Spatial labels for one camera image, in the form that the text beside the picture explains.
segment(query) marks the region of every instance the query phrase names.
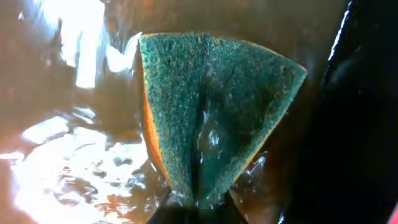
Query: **wet sponge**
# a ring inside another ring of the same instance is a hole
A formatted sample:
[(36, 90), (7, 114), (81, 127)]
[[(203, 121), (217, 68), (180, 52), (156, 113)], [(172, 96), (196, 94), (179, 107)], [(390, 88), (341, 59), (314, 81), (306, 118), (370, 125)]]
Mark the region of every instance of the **wet sponge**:
[[(183, 204), (208, 208), (260, 150), (307, 71), (260, 45), (210, 34), (149, 34), (140, 43), (153, 160)], [(195, 167), (203, 99), (217, 104), (208, 113), (227, 134), (217, 136), (216, 162), (207, 155)]]

